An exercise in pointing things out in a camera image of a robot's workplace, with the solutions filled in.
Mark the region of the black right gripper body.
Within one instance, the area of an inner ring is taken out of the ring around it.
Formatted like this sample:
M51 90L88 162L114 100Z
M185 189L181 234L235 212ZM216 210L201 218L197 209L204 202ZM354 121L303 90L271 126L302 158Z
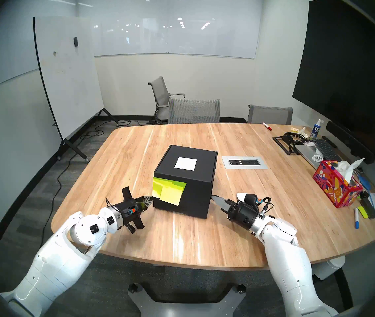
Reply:
M237 201L226 199L232 206L232 216L228 220L250 230L256 221L264 220L267 210L271 210L270 197L259 199L255 194L238 194Z

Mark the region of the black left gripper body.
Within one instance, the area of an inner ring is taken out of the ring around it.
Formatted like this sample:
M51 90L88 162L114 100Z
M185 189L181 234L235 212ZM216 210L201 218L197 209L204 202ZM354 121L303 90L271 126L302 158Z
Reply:
M141 220L141 213L146 210L141 210L141 203L136 202L136 198L133 198L129 187L122 189L123 201L121 203L112 205L112 208L121 214L123 226L126 226L131 233L135 233L135 228L130 224L133 222L136 229L143 229L144 224Z

